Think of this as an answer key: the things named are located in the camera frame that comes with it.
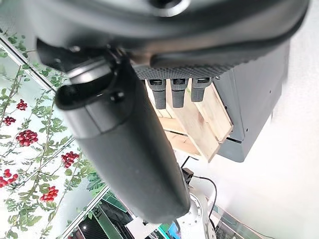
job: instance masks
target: robotic arm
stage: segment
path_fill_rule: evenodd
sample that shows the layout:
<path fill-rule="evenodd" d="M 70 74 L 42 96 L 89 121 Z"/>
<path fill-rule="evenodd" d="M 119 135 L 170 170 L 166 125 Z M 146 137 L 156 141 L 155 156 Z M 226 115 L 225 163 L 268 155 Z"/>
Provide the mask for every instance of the robotic arm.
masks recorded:
<path fill-rule="evenodd" d="M 56 105 L 99 174 L 127 206 L 151 223 L 185 215 L 191 200 L 141 80 L 161 85 L 163 79 L 173 79 L 180 87 L 177 91 L 188 78 L 207 84 L 210 77 L 288 40 L 309 4 L 27 1 L 42 63 L 66 72 L 72 83 L 58 90 Z"/>

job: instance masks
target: black grip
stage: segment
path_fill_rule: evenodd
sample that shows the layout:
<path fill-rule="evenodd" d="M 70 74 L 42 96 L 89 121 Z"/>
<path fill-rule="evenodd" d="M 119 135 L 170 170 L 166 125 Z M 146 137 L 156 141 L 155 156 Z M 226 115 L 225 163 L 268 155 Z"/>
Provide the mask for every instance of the black grip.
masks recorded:
<path fill-rule="evenodd" d="M 171 222 L 188 212 L 190 202 L 170 142 L 153 110 L 145 85 L 131 66 L 122 66 L 113 88 L 124 92 L 125 99 L 118 104 L 128 102 L 125 111 L 128 115 L 123 118 L 119 112 L 113 112 L 114 106 L 110 107 L 112 102 L 108 100 L 112 89 L 108 88 L 95 102 L 98 109 L 96 105 L 95 108 L 87 105 L 85 109 L 98 129 L 106 121 L 100 112 L 112 115 L 108 117 L 112 118 L 111 128 L 96 136 L 78 137 L 77 141 L 99 175 L 134 213 L 150 223 Z"/>

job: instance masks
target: black cylindrical housing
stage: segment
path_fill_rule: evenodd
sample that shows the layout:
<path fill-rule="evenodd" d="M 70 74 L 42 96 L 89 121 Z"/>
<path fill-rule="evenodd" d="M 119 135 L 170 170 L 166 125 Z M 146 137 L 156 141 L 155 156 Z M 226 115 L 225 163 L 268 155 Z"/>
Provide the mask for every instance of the black cylindrical housing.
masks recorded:
<path fill-rule="evenodd" d="M 190 202 L 183 175 L 130 64 L 123 63 L 109 85 L 92 96 L 89 84 L 60 88 L 56 102 L 99 175 L 150 223 L 186 214 Z"/>

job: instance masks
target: black cable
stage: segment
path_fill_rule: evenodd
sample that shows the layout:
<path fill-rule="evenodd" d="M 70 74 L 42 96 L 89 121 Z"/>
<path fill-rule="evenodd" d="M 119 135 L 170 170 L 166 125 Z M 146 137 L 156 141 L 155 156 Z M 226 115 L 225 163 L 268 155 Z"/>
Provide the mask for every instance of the black cable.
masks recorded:
<path fill-rule="evenodd" d="M 215 207 L 215 204 L 216 204 L 216 199 L 217 199 L 217 187 L 216 187 L 216 184 L 213 182 L 213 180 L 211 180 L 210 178 L 205 178 L 205 177 L 198 177 L 198 176 L 195 176 L 193 175 L 194 178 L 199 178 L 199 179 L 204 179 L 204 180 L 207 180 L 209 182 L 211 182 L 213 185 L 214 185 L 214 188 L 215 188 L 215 198 L 214 198 L 214 202 L 213 202 L 213 206 L 209 212 L 209 215 L 208 215 L 208 218 L 210 218 L 213 210 L 214 210 L 214 207 Z"/>
<path fill-rule="evenodd" d="M 187 161 L 189 160 L 190 156 L 187 157 L 187 159 L 185 160 L 185 162 L 181 165 L 181 168 L 183 168 L 185 166 L 185 164 L 187 163 Z"/>
<path fill-rule="evenodd" d="M 189 159 L 189 157 L 188 157 L 188 158 L 186 159 L 186 161 L 183 163 L 183 165 L 181 166 L 181 168 L 185 165 L 185 163 L 188 161 L 188 159 Z M 210 216 L 211 216 L 211 214 L 212 214 L 212 212 L 213 212 L 213 210 L 214 210 L 214 207 L 215 207 L 215 204 L 216 204 L 216 199 L 217 199 L 217 187 L 216 187 L 216 184 L 215 184 L 214 181 L 211 180 L 210 178 L 199 177 L 199 176 L 195 176 L 195 175 L 193 175 L 193 177 L 194 177 L 194 178 L 199 178 L 199 179 L 207 180 L 207 181 L 211 182 L 211 183 L 214 185 L 214 188 L 215 188 L 215 198 L 214 198 L 213 206 L 212 206 L 212 208 L 211 208 L 211 210 L 210 210 L 210 212 L 209 212 L 208 218 L 209 218 L 210 222 L 212 223 L 213 228 L 215 228 L 215 225 L 214 225 L 213 221 L 210 219 Z M 273 237 L 266 236 L 266 235 L 264 235 L 264 234 L 262 234 L 262 233 L 260 233 L 260 232 L 258 232 L 258 231 L 256 231 L 256 230 L 252 229 L 251 227 L 247 226 L 247 225 L 244 224 L 244 223 L 241 223 L 241 222 L 238 222 L 238 223 L 242 224 L 243 226 L 249 228 L 250 230 L 256 232 L 257 234 L 259 234 L 259 235 L 261 235 L 261 236 L 263 236 L 263 237 L 270 238 L 270 239 L 275 239 L 275 238 L 273 238 Z"/>

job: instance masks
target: green leaf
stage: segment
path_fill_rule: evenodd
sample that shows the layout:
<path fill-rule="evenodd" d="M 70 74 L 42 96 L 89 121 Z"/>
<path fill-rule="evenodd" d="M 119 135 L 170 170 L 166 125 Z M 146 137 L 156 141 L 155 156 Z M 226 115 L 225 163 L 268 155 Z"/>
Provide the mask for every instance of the green leaf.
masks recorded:
<path fill-rule="evenodd" d="M 50 213 L 50 215 L 48 217 L 48 222 L 50 222 L 53 219 L 54 216 L 55 216 L 55 210 Z"/>
<path fill-rule="evenodd" d="M 13 239 L 17 239 L 18 238 L 18 234 L 13 232 L 11 229 L 7 232 L 6 236 L 8 238 L 13 238 Z"/>
<path fill-rule="evenodd" d="M 63 145 L 68 141 L 68 137 L 64 137 L 63 139 L 61 139 L 60 144 Z"/>
<path fill-rule="evenodd" d="M 11 138 L 11 135 L 0 134 L 0 139 Z"/>
<path fill-rule="evenodd" d="M 48 183 L 43 183 L 43 184 L 39 185 L 40 193 L 48 193 L 49 192 L 48 187 L 50 187 L 50 184 L 48 184 Z"/>
<path fill-rule="evenodd" d="M 54 203 L 54 202 L 47 202 L 47 203 L 46 203 L 46 206 L 47 206 L 48 208 L 56 208 L 56 203 Z"/>
<path fill-rule="evenodd" d="M 28 220 L 26 222 L 26 225 L 28 227 L 32 227 L 32 226 L 34 226 L 34 224 L 39 222 L 41 218 L 42 218 L 42 216 L 35 216 L 35 217 L 31 216 L 31 217 L 28 218 Z"/>
<path fill-rule="evenodd" d="M 89 219 L 92 219 L 92 216 L 93 216 L 92 212 L 89 211 L 88 218 L 89 218 Z"/>
<path fill-rule="evenodd" d="M 72 175 L 72 170 L 71 169 L 67 169 L 67 170 L 65 170 L 65 175 L 66 176 L 71 176 Z"/>
<path fill-rule="evenodd" d="M 24 195 L 27 195 L 29 193 L 18 193 L 19 196 L 24 196 Z"/>
<path fill-rule="evenodd" d="M 47 76 L 49 75 L 49 72 L 47 72 L 47 71 L 43 71 L 43 70 L 42 70 L 41 73 L 42 73 L 42 75 L 45 76 L 45 77 L 47 77 Z"/>
<path fill-rule="evenodd" d="M 22 65 L 22 69 L 24 69 L 24 70 L 30 69 L 30 66 L 28 64 L 24 64 L 24 65 Z"/>
<path fill-rule="evenodd" d="M 24 74 L 24 70 L 19 70 L 18 73 L 17 73 L 18 76 L 21 76 L 23 74 Z"/>
<path fill-rule="evenodd" d="M 6 53 L 5 51 L 0 51 L 0 57 L 6 58 L 7 56 L 8 56 L 8 53 Z"/>
<path fill-rule="evenodd" d="M 8 38 L 8 41 L 9 41 L 11 44 L 16 44 L 16 40 L 15 40 L 13 37 L 9 37 L 9 38 Z"/>

